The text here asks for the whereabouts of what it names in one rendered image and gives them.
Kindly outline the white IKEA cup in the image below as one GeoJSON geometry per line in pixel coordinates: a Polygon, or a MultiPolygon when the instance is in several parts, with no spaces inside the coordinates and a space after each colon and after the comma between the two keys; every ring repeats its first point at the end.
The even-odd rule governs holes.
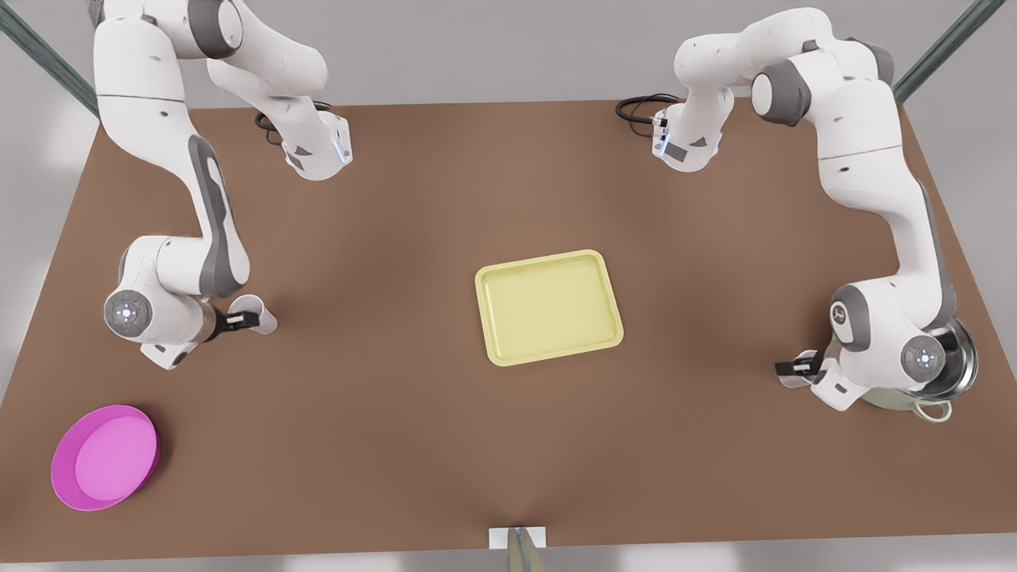
{"type": "Polygon", "coordinates": [[[226,325],[231,330],[253,330],[258,334],[272,334],[277,329],[277,319],[270,312],[264,300],[246,294],[233,301],[226,314],[226,325]]]}
{"type": "MultiPolygon", "coordinates": [[[[814,349],[809,349],[806,351],[803,351],[802,354],[816,354],[817,355],[817,351],[814,350],[814,349]]],[[[784,387],[786,387],[786,388],[802,388],[802,387],[807,387],[807,386],[813,385],[814,383],[816,383],[817,376],[814,376],[814,377],[797,377],[797,376],[794,376],[794,377],[779,377],[779,376],[777,376],[777,377],[778,377],[778,380],[780,381],[781,385],[784,386],[784,387]]]]}

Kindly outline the pale yellow rectangular tray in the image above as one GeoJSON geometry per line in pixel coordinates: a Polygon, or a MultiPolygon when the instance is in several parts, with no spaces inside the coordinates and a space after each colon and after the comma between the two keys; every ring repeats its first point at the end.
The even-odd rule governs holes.
{"type": "Polygon", "coordinates": [[[486,265],[474,286],[487,358],[500,367],[617,346],[624,323],[606,263],[583,249],[486,265]]]}

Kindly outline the pale green cooking pot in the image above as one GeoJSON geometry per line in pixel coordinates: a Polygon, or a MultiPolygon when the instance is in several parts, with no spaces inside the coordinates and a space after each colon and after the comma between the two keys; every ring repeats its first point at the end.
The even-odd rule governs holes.
{"type": "Polygon", "coordinates": [[[944,423],[950,419],[953,409],[950,401],[930,401],[916,398],[897,388],[870,388],[861,399],[872,406],[887,410],[888,412],[912,412],[919,419],[928,423],[944,423]],[[928,407],[938,407],[939,416],[933,416],[926,412],[928,407]]]}

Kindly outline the silver steel pot lid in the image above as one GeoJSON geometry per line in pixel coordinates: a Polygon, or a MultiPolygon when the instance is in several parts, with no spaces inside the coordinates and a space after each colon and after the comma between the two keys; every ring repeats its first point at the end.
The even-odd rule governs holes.
{"type": "Polygon", "coordinates": [[[931,402],[956,399],[976,380],[978,356],[973,338],[956,316],[945,326],[925,329],[925,332],[943,346],[944,369],[920,390],[905,390],[904,393],[931,402]]]}

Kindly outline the magenta pink round plate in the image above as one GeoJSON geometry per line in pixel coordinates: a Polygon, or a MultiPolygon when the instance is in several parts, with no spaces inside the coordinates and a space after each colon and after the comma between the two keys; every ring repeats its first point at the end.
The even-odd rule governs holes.
{"type": "Polygon", "coordinates": [[[104,510],[149,480],[161,452],[159,432],[141,409],[99,407],[77,420],[56,446],[51,484],[74,510],[104,510]]]}

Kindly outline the white post foot plate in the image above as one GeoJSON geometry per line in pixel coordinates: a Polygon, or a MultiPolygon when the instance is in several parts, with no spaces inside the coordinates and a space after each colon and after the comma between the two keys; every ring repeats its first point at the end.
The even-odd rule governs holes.
{"type": "Polygon", "coordinates": [[[526,528],[490,528],[488,529],[488,547],[490,550],[508,550],[508,539],[516,537],[516,529],[526,531],[537,549],[547,547],[547,529],[543,526],[527,526],[526,528]]]}

